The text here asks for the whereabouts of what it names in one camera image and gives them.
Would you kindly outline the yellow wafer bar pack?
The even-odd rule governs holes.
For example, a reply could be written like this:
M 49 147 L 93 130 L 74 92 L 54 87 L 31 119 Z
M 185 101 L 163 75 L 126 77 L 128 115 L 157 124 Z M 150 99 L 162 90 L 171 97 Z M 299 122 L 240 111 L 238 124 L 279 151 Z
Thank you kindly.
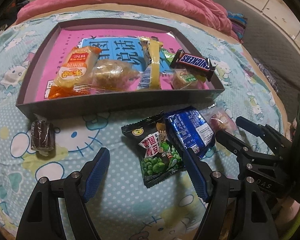
M 146 69 L 141 75 L 138 89 L 161 89 L 160 51 L 163 43 L 149 37 L 140 37 Z

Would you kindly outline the blue Oreo cookie pack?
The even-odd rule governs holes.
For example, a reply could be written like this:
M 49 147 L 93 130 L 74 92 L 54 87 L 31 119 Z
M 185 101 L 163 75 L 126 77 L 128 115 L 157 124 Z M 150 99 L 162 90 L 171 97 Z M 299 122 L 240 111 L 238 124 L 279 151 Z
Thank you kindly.
M 199 159 L 215 145 L 215 133 L 201 113 L 189 106 L 165 113 L 167 130 L 179 147 L 191 149 Z

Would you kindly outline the grey padded headboard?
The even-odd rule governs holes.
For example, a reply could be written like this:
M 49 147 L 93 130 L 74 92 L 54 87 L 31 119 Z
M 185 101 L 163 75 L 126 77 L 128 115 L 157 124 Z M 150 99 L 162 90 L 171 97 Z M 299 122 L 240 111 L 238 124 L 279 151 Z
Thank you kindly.
M 300 94 L 300 54 L 289 40 L 259 13 L 237 0 L 213 0 L 248 19 L 243 46 L 258 59 L 279 84 L 279 98 L 292 121 L 296 117 Z

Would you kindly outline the brown chocolate cake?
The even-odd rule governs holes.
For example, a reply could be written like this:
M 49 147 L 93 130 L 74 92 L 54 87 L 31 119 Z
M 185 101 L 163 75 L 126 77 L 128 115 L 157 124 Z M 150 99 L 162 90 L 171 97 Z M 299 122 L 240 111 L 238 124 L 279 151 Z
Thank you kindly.
M 47 157 L 55 149 L 55 129 L 53 123 L 38 114 L 31 124 L 31 150 Z

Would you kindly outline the clear red candy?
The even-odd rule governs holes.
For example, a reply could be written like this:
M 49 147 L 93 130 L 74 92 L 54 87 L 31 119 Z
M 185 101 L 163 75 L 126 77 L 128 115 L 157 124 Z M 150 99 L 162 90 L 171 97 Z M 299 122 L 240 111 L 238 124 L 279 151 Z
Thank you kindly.
M 201 111 L 201 114 L 215 133 L 217 131 L 226 131 L 235 135 L 238 132 L 232 112 L 223 100 L 205 108 Z

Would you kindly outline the clear wrapped round pastry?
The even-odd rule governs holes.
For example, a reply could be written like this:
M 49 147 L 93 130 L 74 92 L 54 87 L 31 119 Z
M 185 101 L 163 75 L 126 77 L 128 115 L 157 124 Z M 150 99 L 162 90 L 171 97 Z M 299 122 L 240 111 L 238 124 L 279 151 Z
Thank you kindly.
M 125 91 L 139 78 L 139 71 L 126 61 L 103 59 L 93 67 L 89 82 L 99 88 Z

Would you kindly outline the orange rice cracker pack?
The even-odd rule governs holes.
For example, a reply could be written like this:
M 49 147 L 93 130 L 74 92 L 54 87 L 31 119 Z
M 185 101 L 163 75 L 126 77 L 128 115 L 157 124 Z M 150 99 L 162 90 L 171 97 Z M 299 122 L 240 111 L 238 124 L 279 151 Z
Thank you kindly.
M 70 96 L 88 95 L 81 89 L 74 89 L 75 84 L 83 84 L 98 61 L 102 49 L 93 46 L 74 47 L 63 61 L 48 99 L 66 98 Z

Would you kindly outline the black orange bag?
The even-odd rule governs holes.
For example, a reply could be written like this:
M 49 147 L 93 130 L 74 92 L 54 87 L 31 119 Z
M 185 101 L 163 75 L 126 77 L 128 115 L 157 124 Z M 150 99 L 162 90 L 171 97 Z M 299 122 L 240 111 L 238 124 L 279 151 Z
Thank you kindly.
M 0 16 L 0 30 L 6 30 L 17 20 L 17 14 L 30 0 L 13 0 Z

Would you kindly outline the black green peas packet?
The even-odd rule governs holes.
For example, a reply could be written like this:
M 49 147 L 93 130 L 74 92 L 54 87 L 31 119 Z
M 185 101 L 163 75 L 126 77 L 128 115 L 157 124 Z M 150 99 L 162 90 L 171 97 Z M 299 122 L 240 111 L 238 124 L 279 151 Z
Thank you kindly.
M 179 149 L 168 137 L 164 112 L 121 127 L 142 148 L 140 167 L 148 189 L 184 169 Z

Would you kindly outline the Snickers bar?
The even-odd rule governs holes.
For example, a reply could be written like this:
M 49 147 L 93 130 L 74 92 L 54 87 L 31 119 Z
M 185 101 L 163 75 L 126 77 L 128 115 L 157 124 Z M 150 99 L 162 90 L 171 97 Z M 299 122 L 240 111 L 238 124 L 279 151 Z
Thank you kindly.
M 175 69 L 177 67 L 188 67 L 194 69 L 199 75 L 204 76 L 207 81 L 211 81 L 215 71 L 211 60 L 208 57 L 196 56 L 186 53 L 184 50 L 177 50 L 170 67 Z

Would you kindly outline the dark cardboard box tray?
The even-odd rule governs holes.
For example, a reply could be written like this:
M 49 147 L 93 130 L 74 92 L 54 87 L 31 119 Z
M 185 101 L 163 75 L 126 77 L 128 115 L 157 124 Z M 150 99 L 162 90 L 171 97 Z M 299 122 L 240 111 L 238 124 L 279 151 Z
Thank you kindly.
M 16 107 L 23 115 L 30 120 L 35 119 L 35 114 L 49 120 L 55 120 L 108 111 L 205 103 L 211 102 L 224 91 L 224 86 L 217 75 L 213 75 L 211 81 L 205 83 L 207 89 L 137 90 L 132 92 L 97 93 L 94 95 L 80 95 L 60 99 L 35 101 L 34 98 L 36 97 L 42 71 L 60 31 L 62 29 L 83 30 L 103 28 L 132 28 L 134 30 L 146 31 L 156 30 L 160 33 L 168 31 L 181 43 L 183 50 L 187 53 L 200 56 L 200 52 L 193 43 L 178 29 L 163 24 L 126 18 L 86 18 L 59 22 L 42 42 L 25 73 L 15 103 Z

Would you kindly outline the pink quilt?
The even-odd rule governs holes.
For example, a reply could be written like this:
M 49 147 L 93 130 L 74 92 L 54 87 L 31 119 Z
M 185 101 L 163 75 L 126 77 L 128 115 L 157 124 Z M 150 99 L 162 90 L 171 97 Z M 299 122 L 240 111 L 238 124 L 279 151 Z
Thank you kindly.
M 16 23 L 62 8 L 106 3 L 165 10 L 193 19 L 233 38 L 238 38 L 232 29 L 232 22 L 228 19 L 226 9 L 213 0 L 35 0 L 21 8 L 17 14 Z

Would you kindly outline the pink blue picture book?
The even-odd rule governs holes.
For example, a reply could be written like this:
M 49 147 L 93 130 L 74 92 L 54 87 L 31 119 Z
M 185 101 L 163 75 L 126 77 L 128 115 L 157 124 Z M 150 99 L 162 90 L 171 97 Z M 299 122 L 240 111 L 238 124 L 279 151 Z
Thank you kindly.
M 161 88 L 172 90 L 170 78 L 170 59 L 164 54 L 174 54 L 182 48 L 181 43 L 168 31 L 162 33 L 129 29 L 62 29 L 54 42 L 38 84 L 35 101 L 47 100 L 54 78 L 57 76 L 63 60 L 74 47 L 96 46 L 102 49 L 101 59 L 127 61 L 139 72 L 146 69 L 139 37 L 156 37 L 163 43 L 160 52 Z

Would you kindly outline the Hello Kitty teal sheet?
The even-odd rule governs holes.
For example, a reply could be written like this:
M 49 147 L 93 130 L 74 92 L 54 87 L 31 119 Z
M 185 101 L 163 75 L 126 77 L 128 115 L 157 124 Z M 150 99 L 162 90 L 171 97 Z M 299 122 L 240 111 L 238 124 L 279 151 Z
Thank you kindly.
M 106 147 L 110 165 L 96 196 L 87 204 L 101 237 L 191 239 L 206 205 L 197 197 L 187 172 L 145 187 L 137 158 L 139 148 L 121 133 L 122 126 L 159 113 L 159 107 L 57 120 L 52 156 L 43 157 L 30 148 L 31 123 L 15 105 L 26 71 L 57 24 L 85 18 L 141 20 L 177 29 L 215 65 L 225 89 L 216 100 L 231 118 L 244 116 L 284 130 L 280 100 L 247 50 L 214 29 L 185 19 L 110 10 L 54 14 L 14 25 L 0 34 L 0 229 L 7 238 L 15 238 L 26 202 L 40 177 L 65 178 Z

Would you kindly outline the colourful striped pillow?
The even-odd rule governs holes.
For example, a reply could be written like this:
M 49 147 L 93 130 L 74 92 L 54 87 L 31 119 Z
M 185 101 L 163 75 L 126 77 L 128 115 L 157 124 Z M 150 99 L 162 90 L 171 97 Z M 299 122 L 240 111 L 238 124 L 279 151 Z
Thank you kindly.
M 248 24 L 248 19 L 242 13 L 234 13 L 227 11 L 228 19 L 232 22 L 232 30 L 242 42 L 245 29 Z

